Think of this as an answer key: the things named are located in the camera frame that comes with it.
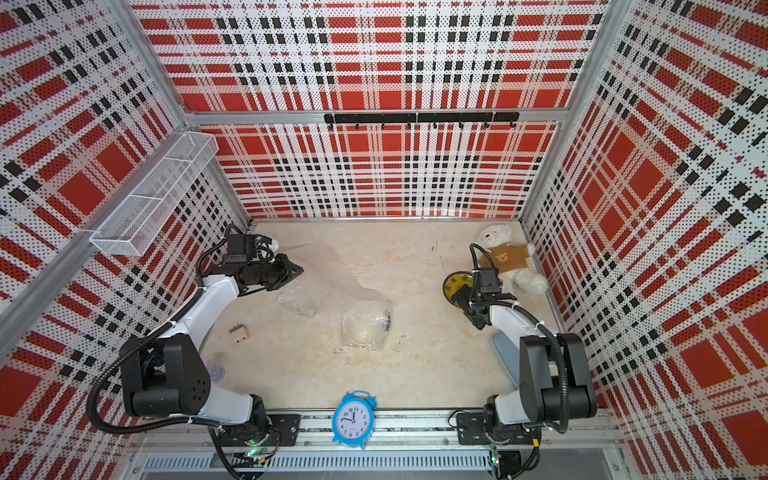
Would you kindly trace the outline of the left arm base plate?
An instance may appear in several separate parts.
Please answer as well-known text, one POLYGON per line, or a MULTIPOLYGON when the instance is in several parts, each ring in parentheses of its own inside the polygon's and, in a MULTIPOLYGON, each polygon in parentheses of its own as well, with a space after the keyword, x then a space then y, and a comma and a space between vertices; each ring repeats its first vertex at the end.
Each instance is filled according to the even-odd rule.
POLYGON ((294 446, 300 420, 298 414, 271 414, 264 421, 225 426, 218 440, 222 447, 294 446))

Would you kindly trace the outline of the black hook rail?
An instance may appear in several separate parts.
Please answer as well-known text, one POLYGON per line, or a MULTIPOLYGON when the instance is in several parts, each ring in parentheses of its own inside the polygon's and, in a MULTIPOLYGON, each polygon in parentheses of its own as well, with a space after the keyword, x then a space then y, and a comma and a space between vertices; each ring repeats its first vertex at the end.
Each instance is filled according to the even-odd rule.
POLYGON ((352 125, 357 128, 362 124, 439 124, 439 123, 509 123, 515 124, 520 113, 512 112, 412 112, 412 113, 333 113, 325 114, 327 125, 352 125))

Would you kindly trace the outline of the grey blue oval dish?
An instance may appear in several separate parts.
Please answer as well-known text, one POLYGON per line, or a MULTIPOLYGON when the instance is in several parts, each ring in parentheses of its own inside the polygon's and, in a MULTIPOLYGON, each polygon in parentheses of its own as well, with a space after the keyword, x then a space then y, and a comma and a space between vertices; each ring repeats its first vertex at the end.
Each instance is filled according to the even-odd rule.
POLYGON ((507 371, 512 385, 519 386, 520 375, 520 350, 519 347, 502 331, 497 331, 491 336, 492 345, 507 371))

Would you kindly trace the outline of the yellow patterned plate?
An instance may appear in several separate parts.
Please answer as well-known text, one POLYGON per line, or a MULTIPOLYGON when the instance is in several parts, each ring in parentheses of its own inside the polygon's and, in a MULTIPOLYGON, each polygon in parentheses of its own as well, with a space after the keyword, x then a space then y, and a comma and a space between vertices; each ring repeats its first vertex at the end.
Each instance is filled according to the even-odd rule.
POLYGON ((457 271, 448 275, 443 281, 442 291, 446 300, 452 305, 457 305, 455 297, 464 289, 473 286, 473 275, 468 271, 457 271))

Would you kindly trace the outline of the blue alarm clock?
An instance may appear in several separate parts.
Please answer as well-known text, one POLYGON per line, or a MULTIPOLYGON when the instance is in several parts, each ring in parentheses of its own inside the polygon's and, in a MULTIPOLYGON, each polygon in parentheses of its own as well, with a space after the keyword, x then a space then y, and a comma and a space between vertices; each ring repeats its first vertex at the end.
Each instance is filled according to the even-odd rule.
POLYGON ((363 450, 374 431, 377 400, 366 391, 344 395, 332 417, 333 441, 363 450))

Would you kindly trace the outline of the bubble wrapped plate left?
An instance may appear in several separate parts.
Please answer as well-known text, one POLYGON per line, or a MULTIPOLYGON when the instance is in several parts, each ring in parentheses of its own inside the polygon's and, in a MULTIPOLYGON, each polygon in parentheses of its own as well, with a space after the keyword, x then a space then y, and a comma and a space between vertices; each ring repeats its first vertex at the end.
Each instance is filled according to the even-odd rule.
POLYGON ((278 303, 293 314, 314 317, 319 307, 312 295, 301 286, 285 287, 278 296, 278 303))

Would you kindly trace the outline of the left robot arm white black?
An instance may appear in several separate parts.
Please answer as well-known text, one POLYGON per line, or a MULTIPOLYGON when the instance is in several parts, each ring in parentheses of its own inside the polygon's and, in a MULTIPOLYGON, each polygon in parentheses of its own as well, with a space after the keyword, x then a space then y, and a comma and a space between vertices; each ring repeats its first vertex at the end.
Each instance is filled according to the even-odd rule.
POLYGON ((199 425, 215 435, 243 432, 248 443, 276 433, 262 398, 215 385, 200 350, 230 304, 279 290, 303 272, 279 252, 275 240, 239 230, 226 232, 200 255, 196 288, 184 304, 146 336, 128 339, 96 378, 86 400, 90 424, 113 435, 199 425), (126 415, 142 418, 143 424, 120 426, 102 416, 101 392, 113 378, 120 381, 126 415))

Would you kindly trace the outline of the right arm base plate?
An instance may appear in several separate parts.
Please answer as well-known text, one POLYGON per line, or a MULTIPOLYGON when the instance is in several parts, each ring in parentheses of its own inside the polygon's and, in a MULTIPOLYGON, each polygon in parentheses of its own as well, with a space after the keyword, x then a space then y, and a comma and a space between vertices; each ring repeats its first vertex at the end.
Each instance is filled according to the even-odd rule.
POLYGON ((463 446, 529 445, 541 440, 539 430, 526 430, 522 426, 488 427, 483 413, 457 410, 451 414, 449 423, 455 427, 458 442, 463 446))

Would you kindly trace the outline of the small beige wooden block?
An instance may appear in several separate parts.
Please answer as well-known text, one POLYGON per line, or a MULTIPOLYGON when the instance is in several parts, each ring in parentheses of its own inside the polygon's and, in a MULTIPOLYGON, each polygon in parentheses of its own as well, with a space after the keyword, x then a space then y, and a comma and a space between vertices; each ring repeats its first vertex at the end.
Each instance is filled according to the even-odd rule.
POLYGON ((247 327, 242 324, 232 327, 229 331, 229 335, 231 340, 235 343, 241 343, 250 337, 247 327))

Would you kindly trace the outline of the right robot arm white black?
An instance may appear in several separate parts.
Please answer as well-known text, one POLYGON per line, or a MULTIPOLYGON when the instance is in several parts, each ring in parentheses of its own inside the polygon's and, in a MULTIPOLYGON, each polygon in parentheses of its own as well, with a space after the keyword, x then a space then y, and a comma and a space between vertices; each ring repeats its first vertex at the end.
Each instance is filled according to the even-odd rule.
POLYGON ((462 444, 521 444, 544 429, 564 434, 572 420, 597 414, 578 335, 552 331, 502 291, 491 268, 455 272, 442 290, 476 329, 497 329, 492 343, 513 381, 511 392, 488 398, 480 416, 468 414, 458 422, 462 444))

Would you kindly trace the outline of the white teddy bear brown shirt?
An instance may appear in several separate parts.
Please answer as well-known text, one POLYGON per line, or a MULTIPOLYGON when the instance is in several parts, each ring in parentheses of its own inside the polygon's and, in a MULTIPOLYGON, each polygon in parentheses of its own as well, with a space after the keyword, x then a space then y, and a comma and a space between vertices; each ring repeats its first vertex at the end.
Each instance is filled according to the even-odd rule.
POLYGON ((548 289, 546 278, 533 268, 535 247, 525 242, 517 226, 487 226, 479 233, 476 244, 492 257, 505 293, 540 295, 548 289))

